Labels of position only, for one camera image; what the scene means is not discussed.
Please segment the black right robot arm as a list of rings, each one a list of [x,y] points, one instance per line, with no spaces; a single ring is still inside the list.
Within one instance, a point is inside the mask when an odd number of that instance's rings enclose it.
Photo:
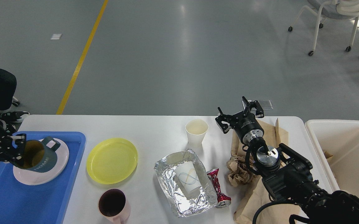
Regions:
[[[306,224],[359,224],[359,198],[343,190],[328,193],[313,180],[311,162],[284,143],[270,146],[263,138],[264,130],[257,118],[264,117],[259,101],[242,98],[244,110],[234,115],[224,114],[218,108],[216,123],[223,133],[233,129],[245,152],[245,165],[262,183],[271,202],[261,206],[253,216],[268,207],[279,204],[298,205],[307,217],[291,215],[289,223]]]

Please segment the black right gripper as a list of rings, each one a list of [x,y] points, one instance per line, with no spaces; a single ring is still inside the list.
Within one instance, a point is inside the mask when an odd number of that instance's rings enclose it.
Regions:
[[[249,145],[252,139],[263,137],[264,130],[256,118],[264,118],[265,115],[258,100],[249,101],[242,96],[242,102],[244,111],[235,115],[224,114],[218,107],[219,114],[215,118],[215,122],[224,134],[227,134],[230,129],[234,129],[241,143]]]

